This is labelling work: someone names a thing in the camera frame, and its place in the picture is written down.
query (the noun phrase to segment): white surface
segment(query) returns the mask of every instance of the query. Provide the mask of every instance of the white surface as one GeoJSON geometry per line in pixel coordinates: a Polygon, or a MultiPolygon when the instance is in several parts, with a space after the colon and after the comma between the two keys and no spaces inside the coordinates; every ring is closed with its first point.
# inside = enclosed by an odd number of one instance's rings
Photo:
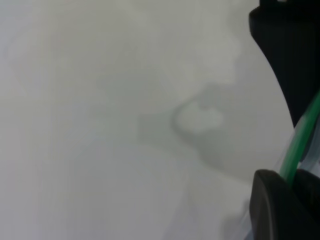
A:
{"type": "Polygon", "coordinates": [[[257,5],[2,3],[1,239],[229,239],[292,131],[257,5]]]}

